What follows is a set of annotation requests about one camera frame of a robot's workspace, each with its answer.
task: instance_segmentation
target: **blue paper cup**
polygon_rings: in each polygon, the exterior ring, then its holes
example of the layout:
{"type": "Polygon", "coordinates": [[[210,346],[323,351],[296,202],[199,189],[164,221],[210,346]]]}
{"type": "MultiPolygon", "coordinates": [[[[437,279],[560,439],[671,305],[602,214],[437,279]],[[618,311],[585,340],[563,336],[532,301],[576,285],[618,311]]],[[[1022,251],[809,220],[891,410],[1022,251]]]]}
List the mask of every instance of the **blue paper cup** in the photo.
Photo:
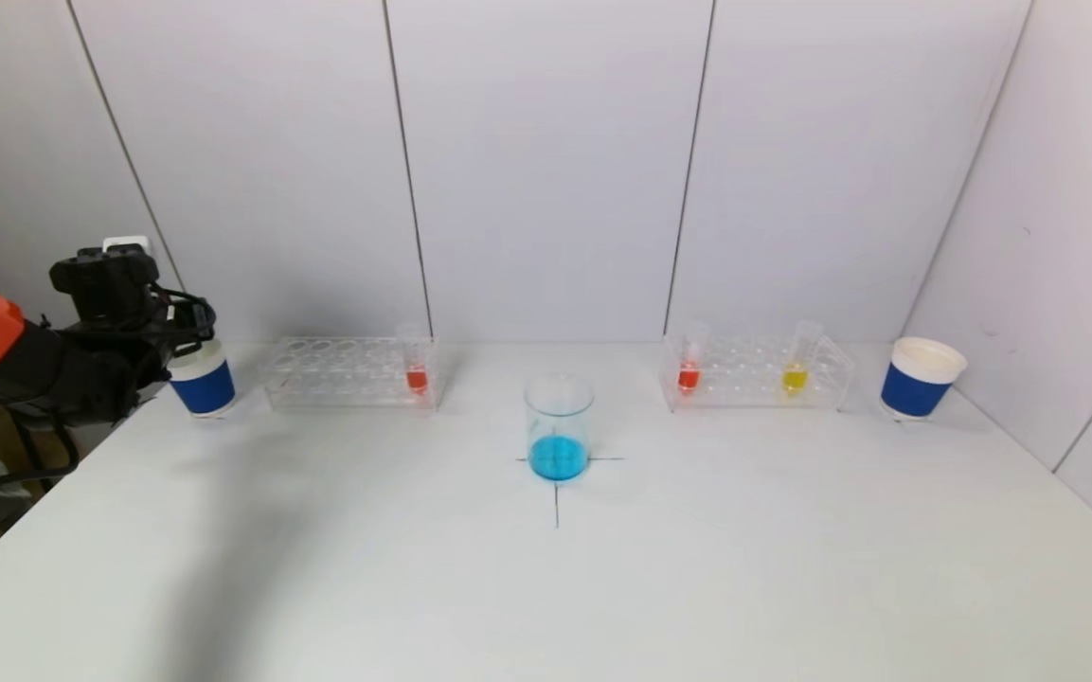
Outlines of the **blue paper cup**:
{"type": "Polygon", "coordinates": [[[882,404],[898,419],[926,418],[965,368],[966,358],[940,342],[900,338],[882,384],[882,404]]]}
{"type": "Polygon", "coordinates": [[[191,416],[221,414],[234,402],[234,379],[221,340],[205,340],[195,354],[168,362],[170,387],[191,416]]]}

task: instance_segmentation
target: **blue liquid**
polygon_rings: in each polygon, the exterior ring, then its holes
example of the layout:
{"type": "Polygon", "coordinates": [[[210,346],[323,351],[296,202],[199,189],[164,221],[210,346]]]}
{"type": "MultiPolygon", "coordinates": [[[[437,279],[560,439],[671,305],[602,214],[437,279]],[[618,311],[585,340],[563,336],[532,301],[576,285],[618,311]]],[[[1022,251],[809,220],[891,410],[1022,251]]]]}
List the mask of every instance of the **blue liquid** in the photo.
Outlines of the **blue liquid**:
{"type": "Polygon", "coordinates": [[[589,452],[574,438],[546,435],[529,450],[529,466],[549,480],[570,480],[587,465],[589,452]]]}

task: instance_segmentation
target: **black cross mark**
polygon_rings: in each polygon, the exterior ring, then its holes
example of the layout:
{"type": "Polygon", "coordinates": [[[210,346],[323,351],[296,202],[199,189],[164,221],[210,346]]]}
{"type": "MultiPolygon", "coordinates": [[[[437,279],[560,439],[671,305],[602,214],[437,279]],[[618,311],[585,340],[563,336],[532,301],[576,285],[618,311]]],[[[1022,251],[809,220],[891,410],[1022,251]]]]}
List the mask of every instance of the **black cross mark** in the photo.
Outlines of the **black cross mark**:
{"type": "MultiPolygon", "coordinates": [[[[517,457],[519,463],[527,463],[529,457],[517,457]]],[[[589,457],[590,463],[619,463],[625,462],[625,457],[589,457]]],[[[557,530],[560,525],[561,513],[559,511],[558,504],[558,489],[559,484],[554,484],[554,529],[557,530]]]]}

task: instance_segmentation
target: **test tube rack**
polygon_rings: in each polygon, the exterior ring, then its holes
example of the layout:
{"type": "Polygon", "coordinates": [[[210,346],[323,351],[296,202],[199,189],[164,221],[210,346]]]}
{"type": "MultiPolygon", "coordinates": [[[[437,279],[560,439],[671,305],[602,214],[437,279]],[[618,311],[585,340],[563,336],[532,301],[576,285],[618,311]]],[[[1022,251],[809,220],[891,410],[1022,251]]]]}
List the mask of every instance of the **test tube rack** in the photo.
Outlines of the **test tube rack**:
{"type": "Polygon", "coordinates": [[[663,340],[660,384],[672,411],[689,407],[815,407],[840,409],[853,382],[853,359],[822,336],[806,385],[791,396],[782,385],[791,340],[772,336],[714,336],[702,354],[697,386],[681,392],[679,335],[663,340]]]}
{"type": "Polygon", "coordinates": [[[407,384],[399,338],[297,336],[282,338],[261,371],[276,411],[333,407],[436,409],[442,388],[437,345],[425,338],[428,385],[407,384]]]}

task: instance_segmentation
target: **black cable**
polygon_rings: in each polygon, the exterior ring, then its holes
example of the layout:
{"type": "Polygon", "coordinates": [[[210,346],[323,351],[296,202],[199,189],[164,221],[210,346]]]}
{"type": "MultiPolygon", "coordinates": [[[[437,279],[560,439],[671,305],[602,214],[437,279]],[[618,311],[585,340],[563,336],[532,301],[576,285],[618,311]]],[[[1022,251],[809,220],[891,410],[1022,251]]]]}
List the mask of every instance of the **black cable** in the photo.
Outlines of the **black cable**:
{"type": "Polygon", "coordinates": [[[161,330],[161,332],[95,332],[95,330],[90,328],[63,328],[61,330],[61,336],[81,336],[86,338],[181,338],[187,337],[189,334],[199,336],[212,332],[213,325],[217,324],[217,311],[213,310],[212,306],[209,306],[206,299],[194,297],[194,295],[188,294],[186,290],[163,289],[161,286],[156,286],[156,289],[163,290],[168,297],[182,298],[186,301],[198,303],[204,310],[204,322],[195,326],[165,328],[161,330]]]}
{"type": "Polygon", "coordinates": [[[74,446],[74,441],[70,438],[69,432],[66,431],[66,424],[61,423],[57,416],[51,416],[54,423],[54,433],[57,434],[57,440],[61,442],[61,446],[66,448],[67,465],[60,469],[46,469],[46,470],[21,470],[17,474],[9,474],[5,476],[0,476],[0,484],[11,484],[11,483],[23,483],[25,480],[38,480],[41,478],[61,478],[69,474],[73,474],[74,469],[79,467],[79,452],[74,446]]]}
{"type": "MultiPolygon", "coordinates": [[[[36,452],[36,444],[32,442],[32,436],[27,434],[23,428],[23,423],[19,422],[16,415],[14,412],[8,412],[11,418],[11,423],[16,428],[16,433],[19,435],[19,443],[23,444],[23,450],[27,454],[27,462],[32,463],[32,469],[43,470],[45,469],[45,463],[39,458],[39,453],[36,452]]],[[[54,489],[54,480],[51,478],[41,478],[39,480],[39,487],[45,489],[45,492],[49,492],[54,489]]]]}

